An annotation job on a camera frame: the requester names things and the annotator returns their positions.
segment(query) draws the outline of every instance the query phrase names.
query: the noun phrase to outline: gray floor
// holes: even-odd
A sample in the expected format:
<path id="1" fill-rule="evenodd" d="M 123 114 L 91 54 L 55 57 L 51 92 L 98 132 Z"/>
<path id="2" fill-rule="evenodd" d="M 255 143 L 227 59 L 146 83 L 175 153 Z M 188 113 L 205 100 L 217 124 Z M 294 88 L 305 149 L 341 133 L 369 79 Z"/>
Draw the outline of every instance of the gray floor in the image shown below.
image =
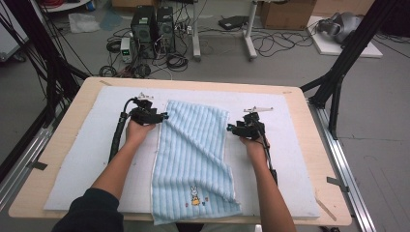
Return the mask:
<path id="1" fill-rule="evenodd" d="M 94 12 L 97 21 L 104 12 Z M 214 28 L 218 18 L 200 19 Z M 106 65 L 105 40 L 130 25 L 123 20 L 113 31 L 68 34 L 67 39 L 92 73 Z M 360 58 L 343 82 L 337 132 L 362 197 L 378 231 L 410 228 L 410 62 L 384 45 L 373 42 L 382 59 Z M 410 55 L 410 44 L 384 42 Z M 319 55 L 314 46 L 295 47 L 273 57 L 250 62 L 240 34 L 201 35 L 202 61 L 191 59 L 185 72 L 156 72 L 152 78 L 189 81 L 302 86 L 326 73 L 335 56 Z M 70 62 L 82 68 L 67 49 Z M 44 107 L 41 86 L 31 65 L 0 65 L 0 161 L 12 150 Z M 309 97 L 313 91 L 306 93 Z M 55 220 L 10 218 L 10 205 L 0 213 L 1 230 L 47 231 Z M 300 231 L 320 231 L 300 226 Z M 341 231 L 359 231 L 356 223 Z"/>

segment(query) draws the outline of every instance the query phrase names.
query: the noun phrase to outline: towel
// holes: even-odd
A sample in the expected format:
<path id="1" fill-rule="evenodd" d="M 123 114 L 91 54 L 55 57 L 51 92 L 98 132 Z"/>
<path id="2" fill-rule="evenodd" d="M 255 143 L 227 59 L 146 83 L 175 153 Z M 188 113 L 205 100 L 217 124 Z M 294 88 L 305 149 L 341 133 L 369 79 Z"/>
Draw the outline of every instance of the towel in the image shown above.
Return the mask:
<path id="1" fill-rule="evenodd" d="M 152 181 L 154 224 L 241 213 L 223 162 L 228 112 L 169 101 Z"/>

